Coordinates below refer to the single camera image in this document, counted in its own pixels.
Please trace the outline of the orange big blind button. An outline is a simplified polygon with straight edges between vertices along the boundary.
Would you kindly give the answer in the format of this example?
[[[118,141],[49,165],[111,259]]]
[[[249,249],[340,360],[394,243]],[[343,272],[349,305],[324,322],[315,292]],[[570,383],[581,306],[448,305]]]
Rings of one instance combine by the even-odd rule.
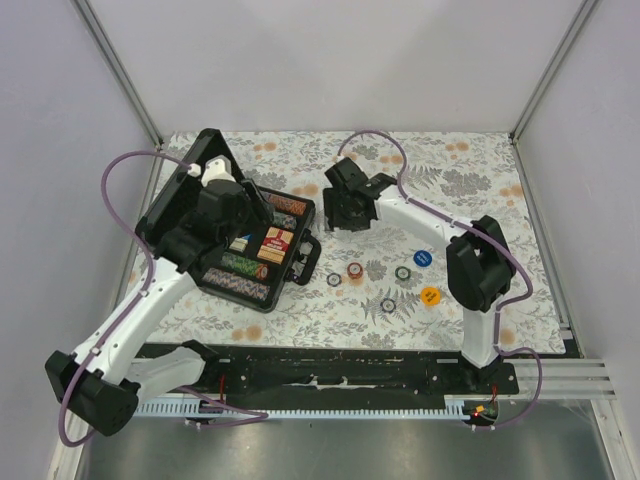
[[[428,286],[421,290],[420,298],[425,306],[435,306],[441,301],[441,292],[436,287]]]

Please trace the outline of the green poker chip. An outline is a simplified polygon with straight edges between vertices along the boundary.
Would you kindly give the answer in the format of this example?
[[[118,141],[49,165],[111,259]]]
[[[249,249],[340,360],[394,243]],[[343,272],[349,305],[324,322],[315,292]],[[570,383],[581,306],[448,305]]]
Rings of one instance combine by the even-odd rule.
[[[405,266],[399,266],[395,269],[395,277],[401,281],[407,281],[411,278],[411,270]]]

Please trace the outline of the blue small blind button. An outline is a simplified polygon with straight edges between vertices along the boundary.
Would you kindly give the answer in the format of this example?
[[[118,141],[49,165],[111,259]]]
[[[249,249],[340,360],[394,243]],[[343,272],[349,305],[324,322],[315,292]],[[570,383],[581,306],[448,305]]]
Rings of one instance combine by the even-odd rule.
[[[413,255],[413,261],[418,267],[426,268],[432,264],[433,257],[427,250],[418,250]]]

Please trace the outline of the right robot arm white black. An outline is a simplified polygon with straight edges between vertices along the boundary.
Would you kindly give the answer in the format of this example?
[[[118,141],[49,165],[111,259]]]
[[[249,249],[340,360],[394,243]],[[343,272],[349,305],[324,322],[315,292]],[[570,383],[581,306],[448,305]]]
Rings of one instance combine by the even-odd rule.
[[[498,302],[510,290],[514,259],[502,229],[486,215],[461,220],[434,205],[411,197],[385,173],[367,176],[345,157],[325,172],[323,190],[327,229],[364,231],[384,221],[421,238],[446,258],[447,288],[463,309],[458,381],[467,392],[483,392],[494,381],[492,364],[499,356],[496,340]]]

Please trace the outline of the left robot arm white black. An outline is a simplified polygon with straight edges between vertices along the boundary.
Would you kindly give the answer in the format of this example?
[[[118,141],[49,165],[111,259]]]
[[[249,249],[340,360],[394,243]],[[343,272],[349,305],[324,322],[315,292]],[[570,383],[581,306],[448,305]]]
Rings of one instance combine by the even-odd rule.
[[[188,341],[168,354],[137,364],[134,358],[173,305],[195,289],[205,267],[219,259],[241,233],[265,226],[273,208],[250,179],[228,175],[200,182],[197,202],[147,255],[146,276],[92,336],[72,353],[54,351],[45,371],[60,403],[59,435],[72,412],[104,436],[119,432],[136,408],[174,389],[212,391],[220,368],[214,353]]]

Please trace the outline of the red playing card deck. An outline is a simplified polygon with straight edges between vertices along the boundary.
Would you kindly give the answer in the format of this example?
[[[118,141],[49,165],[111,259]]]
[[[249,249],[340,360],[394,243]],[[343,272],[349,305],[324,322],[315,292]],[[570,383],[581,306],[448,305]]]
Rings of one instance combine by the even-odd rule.
[[[292,231],[270,227],[258,250],[257,258],[281,265],[293,239]]]

